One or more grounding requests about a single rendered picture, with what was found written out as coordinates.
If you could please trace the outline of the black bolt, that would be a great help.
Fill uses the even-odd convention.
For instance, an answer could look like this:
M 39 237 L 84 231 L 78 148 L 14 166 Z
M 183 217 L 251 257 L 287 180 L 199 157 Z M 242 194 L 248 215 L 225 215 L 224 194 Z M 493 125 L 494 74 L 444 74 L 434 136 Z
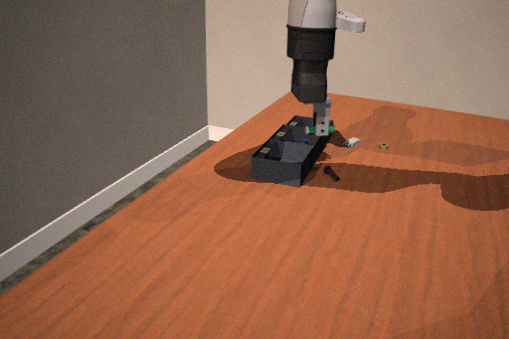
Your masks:
M 332 168 L 328 165 L 323 169 L 325 174 L 329 174 L 335 181 L 339 181 L 340 178 L 332 171 Z

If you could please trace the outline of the green aa battery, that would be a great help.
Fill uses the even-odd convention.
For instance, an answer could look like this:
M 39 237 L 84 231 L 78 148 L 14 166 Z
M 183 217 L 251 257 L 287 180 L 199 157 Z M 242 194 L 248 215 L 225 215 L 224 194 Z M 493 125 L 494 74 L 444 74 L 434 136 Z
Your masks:
M 335 128 L 333 125 L 329 125 L 329 132 L 328 134 L 334 134 Z M 315 126 L 306 126 L 305 127 L 305 134 L 315 134 Z

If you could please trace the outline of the grey usb stick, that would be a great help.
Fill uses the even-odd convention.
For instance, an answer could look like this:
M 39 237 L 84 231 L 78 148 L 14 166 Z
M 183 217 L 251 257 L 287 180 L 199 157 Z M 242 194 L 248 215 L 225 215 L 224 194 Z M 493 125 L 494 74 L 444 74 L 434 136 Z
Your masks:
M 361 139 L 352 137 L 352 138 L 346 140 L 345 143 L 343 143 L 343 146 L 346 146 L 346 147 L 352 146 L 353 147 L 353 146 L 359 144 L 360 141 L 361 141 Z

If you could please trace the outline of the dark grey rack of three bins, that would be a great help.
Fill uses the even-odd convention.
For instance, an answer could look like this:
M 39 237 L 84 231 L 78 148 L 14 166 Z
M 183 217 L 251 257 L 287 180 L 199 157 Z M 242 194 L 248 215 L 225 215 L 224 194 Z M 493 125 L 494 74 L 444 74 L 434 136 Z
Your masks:
M 305 134 L 312 117 L 295 115 L 286 124 L 252 155 L 251 178 L 300 188 L 332 134 Z

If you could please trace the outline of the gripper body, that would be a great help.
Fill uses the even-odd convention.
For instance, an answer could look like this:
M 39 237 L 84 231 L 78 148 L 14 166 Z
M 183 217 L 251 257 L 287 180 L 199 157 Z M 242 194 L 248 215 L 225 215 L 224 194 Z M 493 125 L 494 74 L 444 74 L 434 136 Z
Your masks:
M 289 0 L 286 55 L 293 59 L 291 92 L 298 101 L 326 101 L 335 31 L 365 32 L 365 23 L 350 12 L 337 12 L 336 0 Z

